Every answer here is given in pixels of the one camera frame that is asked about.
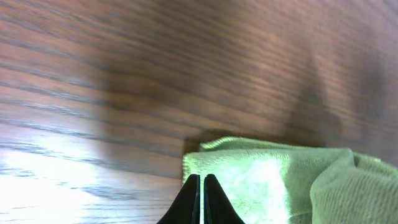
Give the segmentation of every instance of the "cloth fold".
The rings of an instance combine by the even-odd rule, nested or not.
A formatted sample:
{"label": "cloth fold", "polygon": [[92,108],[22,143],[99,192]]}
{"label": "cloth fold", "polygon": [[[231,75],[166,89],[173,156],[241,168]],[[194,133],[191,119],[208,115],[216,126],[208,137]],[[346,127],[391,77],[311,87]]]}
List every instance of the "cloth fold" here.
{"label": "cloth fold", "polygon": [[348,148],[225,137],[184,156],[190,174],[216,175],[247,224],[398,223],[398,169]]}

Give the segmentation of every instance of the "wooden table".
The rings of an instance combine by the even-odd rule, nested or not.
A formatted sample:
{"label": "wooden table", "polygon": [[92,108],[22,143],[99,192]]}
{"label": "wooden table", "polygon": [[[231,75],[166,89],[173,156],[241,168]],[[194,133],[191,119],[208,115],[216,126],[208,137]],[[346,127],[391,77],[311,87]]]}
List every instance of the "wooden table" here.
{"label": "wooden table", "polygon": [[398,165],[398,3],[0,0],[0,222],[155,223],[198,144]]}

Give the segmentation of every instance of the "green microfiber cloth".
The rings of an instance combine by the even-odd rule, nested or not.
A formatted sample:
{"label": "green microfiber cloth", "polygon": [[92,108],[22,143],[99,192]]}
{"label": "green microfiber cloth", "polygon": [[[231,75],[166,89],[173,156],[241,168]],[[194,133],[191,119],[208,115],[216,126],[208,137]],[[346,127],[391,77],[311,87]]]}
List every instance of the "green microfiber cloth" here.
{"label": "green microfiber cloth", "polygon": [[183,168],[183,182],[201,175],[202,196],[216,175],[247,224],[398,223],[398,169],[348,148],[225,137],[185,155]]}

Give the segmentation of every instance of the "green cloth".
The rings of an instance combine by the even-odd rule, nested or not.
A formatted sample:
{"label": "green cloth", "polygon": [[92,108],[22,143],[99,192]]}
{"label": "green cloth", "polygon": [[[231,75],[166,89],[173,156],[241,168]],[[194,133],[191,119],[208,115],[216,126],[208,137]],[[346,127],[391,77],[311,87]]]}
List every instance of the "green cloth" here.
{"label": "green cloth", "polygon": [[351,149],[225,137],[185,155],[183,169],[183,182],[201,175],[201,195],[216,175],[247,224],[398,223],[398,169]]}

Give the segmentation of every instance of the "dark wood surface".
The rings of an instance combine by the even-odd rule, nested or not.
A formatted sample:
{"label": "dark wood surface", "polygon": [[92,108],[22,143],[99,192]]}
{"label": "dark wood surface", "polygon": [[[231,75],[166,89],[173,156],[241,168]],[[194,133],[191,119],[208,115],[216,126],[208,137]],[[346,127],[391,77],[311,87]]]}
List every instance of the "dark wood surface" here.
{"label": "dark wood surface", "polygon": [[202,141],[398,165],[398,2],[0,0],[0,222],[155,223]]}

